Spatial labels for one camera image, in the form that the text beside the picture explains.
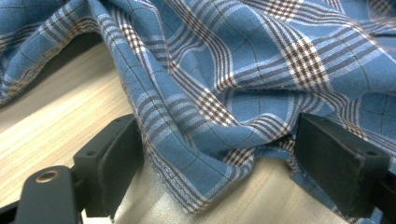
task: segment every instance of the screw hole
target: screw hole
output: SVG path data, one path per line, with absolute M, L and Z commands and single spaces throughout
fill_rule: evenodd
M 59 171 L 53 170 L 53 171 L 47 171 L 41 175 L 39 175 L 36 179 L 35 182 L 39 184 L 47 183 L 50 182 L 54 179 L 56 179 L 59 176 Z
M 92 150 L 87 152 L 87 156 L 93 156 L 95 154 L 96 154 L 96 152 L 92 151 Z
M 367 153 L 367 155 L 369 155 L 369 156 L 376 156 L 376 153 L 373 152 L 373 151 L 368 151 L 368 152 L 366 152 L 366 153 Z

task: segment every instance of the fabric fold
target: fabric fold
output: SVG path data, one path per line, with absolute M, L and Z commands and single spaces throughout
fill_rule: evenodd
M 396 172 L 394 7 L 3 1 L 0 106 L 76 35 L 96 32 L 120 71 L 151 165 L 187 213 L 204 211 L 260 156 L 287 161 L 292 178 L 336 211 L 293 157 L 296 120 L 304 112 L 339 123 L 391 154 Z

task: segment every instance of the crumpled fabric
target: crumpled fabric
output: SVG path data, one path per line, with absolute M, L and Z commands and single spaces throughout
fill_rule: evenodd
M 287 161 L 337 212 L 293 157 L 296 120 L 310 113 L 342 125 L 391 154 L 396 171 L 395 4 L 3 0 L 0 107 L 75 36 L 96 32 L 149 160 L 185 212 L 204 211 L 261 156 Z

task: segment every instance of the blue textile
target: blue textile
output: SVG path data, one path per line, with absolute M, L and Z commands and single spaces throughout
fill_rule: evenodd
M 396 171 L 395 4 L 3 0 L 0 106 L 76 35 L 97 32 L 150 162 L 186 212 L 203 211 L 260 156 L 287 161 L 336 211 L 293 158 L 295 122 L 327 117 L 389 152 Z

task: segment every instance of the light wood table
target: light wood table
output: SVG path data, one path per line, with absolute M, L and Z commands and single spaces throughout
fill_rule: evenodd
M 93 47 L 0 110 L 0 206 L 17 201 L 24 180 L 73 155 L 111 120 L 132 113 L 104 44 Z M 171 199 L 149 162 L 134 177 L 117 223 L 344 223 L 289 178 L 282 161 L 258 159 L 252 175 L 202 214 Z M 85 219 L 85 223 L 109 223 Z

